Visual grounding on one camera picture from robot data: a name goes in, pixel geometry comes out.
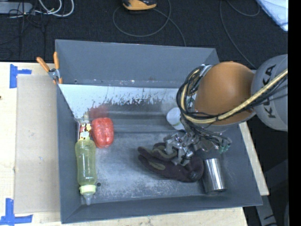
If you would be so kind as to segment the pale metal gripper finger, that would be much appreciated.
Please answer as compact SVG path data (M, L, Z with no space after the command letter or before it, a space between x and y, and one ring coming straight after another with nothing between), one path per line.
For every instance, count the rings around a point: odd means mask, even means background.
M191 160L191 151L178 150L177 156L173 158L175 165L186 166Z
M165 152L167 155L176 155L176 150L174 149L174 136L173 135L168 135L164 137L164 142L165 142Z

